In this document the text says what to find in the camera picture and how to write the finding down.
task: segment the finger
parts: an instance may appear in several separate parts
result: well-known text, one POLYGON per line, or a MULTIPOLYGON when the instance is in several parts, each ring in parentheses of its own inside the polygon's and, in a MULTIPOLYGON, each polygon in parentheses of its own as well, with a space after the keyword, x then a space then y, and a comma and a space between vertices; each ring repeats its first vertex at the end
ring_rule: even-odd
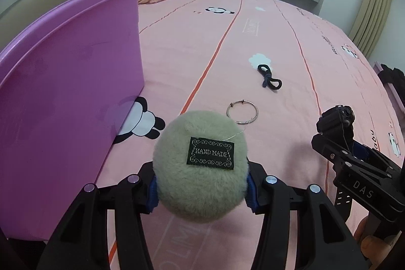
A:
POLYGON ((373 266, 379 265, 388 255, 391 246, 374 236, 367 236, 361 243, 361 251, 373 266))
POLYGON ((357 242, 360 240, 361 236, 363 235, 363 232, 364 232, 364 230, 365 230, 365 228, 366 228, 366 224, 367 224, 368 218, 369 218, 369 217, 366 216, 363 220, 360 221, 360 223, 359 223, 359 225, 358 225, 358 227, 357 227, 357 229, 356 229, 356 232, 355 232, 354 235, 353 235, 354 239, 355 239, 357 242))

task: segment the bed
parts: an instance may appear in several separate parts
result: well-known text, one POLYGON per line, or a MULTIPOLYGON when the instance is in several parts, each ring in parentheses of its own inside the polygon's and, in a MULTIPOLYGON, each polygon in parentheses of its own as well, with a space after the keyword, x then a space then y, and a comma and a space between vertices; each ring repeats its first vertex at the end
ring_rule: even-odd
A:
MULTIPOLYGON (((349 105, 355 139, 402 165, 405 144, 387 93, 365 57, 331 23, 277 0, 166 0, 139 6, 145 87, 137 99, 138 134, 113 144, 97 185, 118 183, 151 161, 164 123, 188 110, 225 114, 238 100, 253 102, 259 116, 246 125, 248 158, 291 186, 322 187, 335 200, 332 166, 311 148, 322 112, 349 105), (268 61, 282 88, 262 87, 255 63, 268 61)), ((249 107, 232 116, 249 118, 249 107)), ((353 231, 367 215, 354 202, 347 221, 353 231)), ((296 221, 292 216, 286 269, 294 268, 296 221)), ((181 220, 159 205, 142 217, 155 269, 250 269, 262 217, 242 203, 209 224, 181 220)), ((108 220, 109 258, 119 269, 113 213, 108 220)))

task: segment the plush ball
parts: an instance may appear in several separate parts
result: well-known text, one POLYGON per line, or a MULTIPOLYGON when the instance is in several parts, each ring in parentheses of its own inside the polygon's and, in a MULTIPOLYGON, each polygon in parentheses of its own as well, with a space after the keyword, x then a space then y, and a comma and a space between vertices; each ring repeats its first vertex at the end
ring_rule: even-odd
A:
POLYGON ((160 202, 192 222, 223 217, 245 197, 247 152, 244 134, 232 119, 211 111, 180 115, 163 131, 153 153, 160 202), (233 142, 233 169, 188 164, 192 137, 233 142))

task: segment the black strap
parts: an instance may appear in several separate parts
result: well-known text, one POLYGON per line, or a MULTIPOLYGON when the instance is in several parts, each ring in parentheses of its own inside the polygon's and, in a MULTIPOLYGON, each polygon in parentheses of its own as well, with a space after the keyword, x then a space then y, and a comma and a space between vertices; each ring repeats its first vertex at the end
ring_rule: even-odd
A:
POLYGON ((258 71, 262 74, 262 76, 265 78, 265 80, 264 80, 264 82, 263 82, 263 84, 262 84, 262 86, 263 86, 264 88, 270 87, 270 89, 272 89, 272 90, 278 90, 278 89, 280 89, 280 87, 281 87, 281 85, 282 85, 283 83, 282 83, 282 81, 281 81, 280 79, 272 78, 272 76, 271 76, 271 70, 270 70, 270 68, 269 68, 268 65, 259 65, 259 66, 257 67, 257 70, 258 70, 258 71), (278 82, 279 84, 278 84, 278 86, 274 86, 271 82, 278 82))

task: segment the silver bracelet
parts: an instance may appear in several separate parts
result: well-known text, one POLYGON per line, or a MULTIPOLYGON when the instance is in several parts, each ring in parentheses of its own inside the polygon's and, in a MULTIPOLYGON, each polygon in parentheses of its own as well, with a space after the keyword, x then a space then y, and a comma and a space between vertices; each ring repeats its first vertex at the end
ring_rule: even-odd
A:
POLYGON ((237 104, 237 103, 242 103, 242 104, 248 103, 248 104, 252 105, 253 108, 254 108, 254 110, 256 110, 256 116, 253 117, 252 119, 248 120, 248 121, 235 121, 235 123, 237 123, 237 124, 239 124, 239 125, 246 125, 246 124, 250 124, 251 122, 254 122, 254 121, 257 119, 257 117, 258 117, 258 115, 259 115, 259 109, 258 109, 252 102, 246 101, 246 100, 241 100, 241 101, 232 102, 232 103, 228 106, 228 108, 226 109, 226 116, 228 116, 229 118, 231 118, 230 115, 229 115, 229 109, 232 108, 233 105, 234 105, 234 104, 237 104))

